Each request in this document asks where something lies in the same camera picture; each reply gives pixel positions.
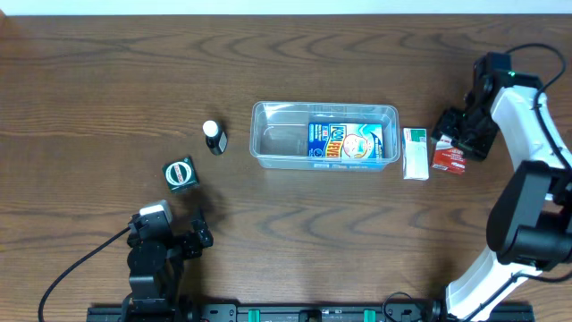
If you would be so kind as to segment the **red medicine box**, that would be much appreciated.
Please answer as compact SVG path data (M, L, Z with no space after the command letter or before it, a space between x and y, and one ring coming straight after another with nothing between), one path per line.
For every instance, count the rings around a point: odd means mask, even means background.
M452 139L442 135L435 144L431 167L452 174L463 174L466 171L464 152L452 146Z

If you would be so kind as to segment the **white Panadol box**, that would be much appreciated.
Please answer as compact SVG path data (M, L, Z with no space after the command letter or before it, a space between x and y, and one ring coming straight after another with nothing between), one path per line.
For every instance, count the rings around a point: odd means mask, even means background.
M403 178L426 181L429 179L426 129L404 128L403 131Z

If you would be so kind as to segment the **green round-label box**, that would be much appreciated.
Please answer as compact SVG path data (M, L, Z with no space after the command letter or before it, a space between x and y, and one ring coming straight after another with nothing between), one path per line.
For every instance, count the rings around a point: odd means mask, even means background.
M190 157L183 157L165 164L162 168L170 192L179 193L199 186L196 169Z

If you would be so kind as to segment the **dark bottle white cap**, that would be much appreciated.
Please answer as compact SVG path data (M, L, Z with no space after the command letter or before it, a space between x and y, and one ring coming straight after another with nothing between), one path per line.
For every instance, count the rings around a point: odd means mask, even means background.
M203 132L206 135L206 145L215 156L221 155L227 148L228 138L223 127L214 120L208 120L203 124Z

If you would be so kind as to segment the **blue Kool Fever box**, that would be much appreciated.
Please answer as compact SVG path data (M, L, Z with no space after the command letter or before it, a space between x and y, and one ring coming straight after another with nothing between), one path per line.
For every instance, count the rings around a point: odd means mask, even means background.
M375 123L310 123L307 154L336 159L384 158L383 126Z

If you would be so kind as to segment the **clear plastic container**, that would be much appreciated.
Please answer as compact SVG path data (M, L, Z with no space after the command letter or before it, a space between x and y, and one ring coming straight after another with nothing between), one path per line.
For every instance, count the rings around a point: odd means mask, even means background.
M394 106L260 101L249 150L269 169L381 171L400 158Z

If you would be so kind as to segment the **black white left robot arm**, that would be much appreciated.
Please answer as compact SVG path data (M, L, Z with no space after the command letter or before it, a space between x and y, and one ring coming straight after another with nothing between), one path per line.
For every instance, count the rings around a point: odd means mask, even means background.
M200 309L180 294L184 262L199 258L214 237L201 211L191 229L175 235L166 215L135 215L129 222L127 263L131 293L122 302L121 321L199 321Z

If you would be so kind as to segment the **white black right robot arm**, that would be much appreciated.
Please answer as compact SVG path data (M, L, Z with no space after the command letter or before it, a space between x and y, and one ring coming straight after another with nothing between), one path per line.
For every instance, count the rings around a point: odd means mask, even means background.
M519 285L570 279L544 272L571 261L571 153L551 119L545 85L510 66L474 67L465 110L446 110L432 140L448 137L467 157L486 157L502 134L514 173L492 207L486 247L445 288L442 321L487 321Z

